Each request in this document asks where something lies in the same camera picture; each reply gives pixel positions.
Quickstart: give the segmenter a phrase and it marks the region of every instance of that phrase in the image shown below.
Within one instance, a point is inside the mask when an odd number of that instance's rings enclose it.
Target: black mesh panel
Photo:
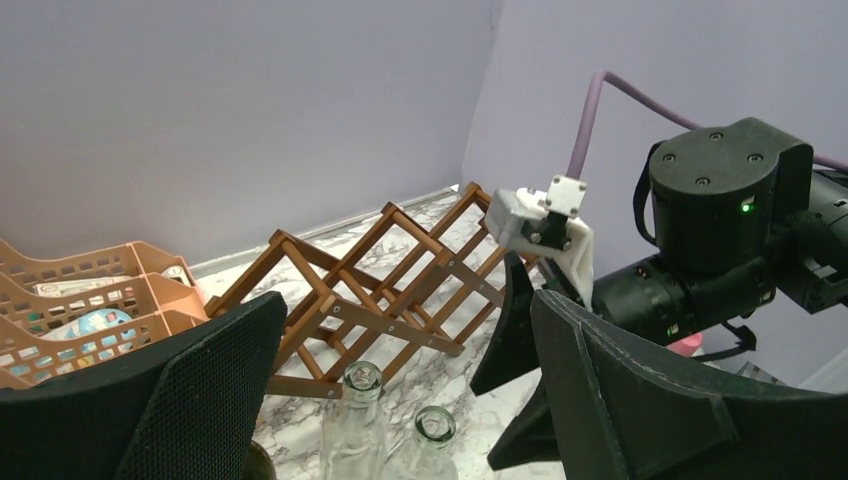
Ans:
[[[285,315],[268,293],[136,352],[0,392],[0,478],[238,479]]]

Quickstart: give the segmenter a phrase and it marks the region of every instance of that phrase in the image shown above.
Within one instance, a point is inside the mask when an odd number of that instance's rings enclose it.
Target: bottle neck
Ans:
[[[379,413],[380,391],[362,392],[344,385],[340,411],[351,418],[359,420],[370,420],[376,418]]]
[[[456,433],[453,416],[444,408],[429,406],[415,416],[412,438],[398,452],[412,471],[441,473],[452,467],[450,444]]]

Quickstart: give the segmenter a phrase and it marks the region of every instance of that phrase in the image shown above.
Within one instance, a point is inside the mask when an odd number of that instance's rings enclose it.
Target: black motor housing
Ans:
[[[807,208],[812,160],[810,145],[755,118],[655,145],[647,172],[663,257],[697,273],[754,259],[773,221]]]

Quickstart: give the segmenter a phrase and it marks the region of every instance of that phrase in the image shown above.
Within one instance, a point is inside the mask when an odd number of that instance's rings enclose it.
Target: pink object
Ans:
[[[701,343],[704,341],[704,335],[702,333],[696,333],[695,335],[690,335],[684,339],[678,340],[667,348],[672,352],[682,355],[684,357],[691,357],[698,347],[701,346]]]

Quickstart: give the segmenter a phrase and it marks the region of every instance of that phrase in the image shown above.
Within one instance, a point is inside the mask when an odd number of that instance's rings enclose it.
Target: bottle mouth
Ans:
[[[431,442],[446,444],[456,434],[456,421],[442,407],[424,407],[415,415],[415,429]]]
[[[383,386],[383,374],[371,362],[353,362],[345,369],[344,383],[357,392],[373,392]]]

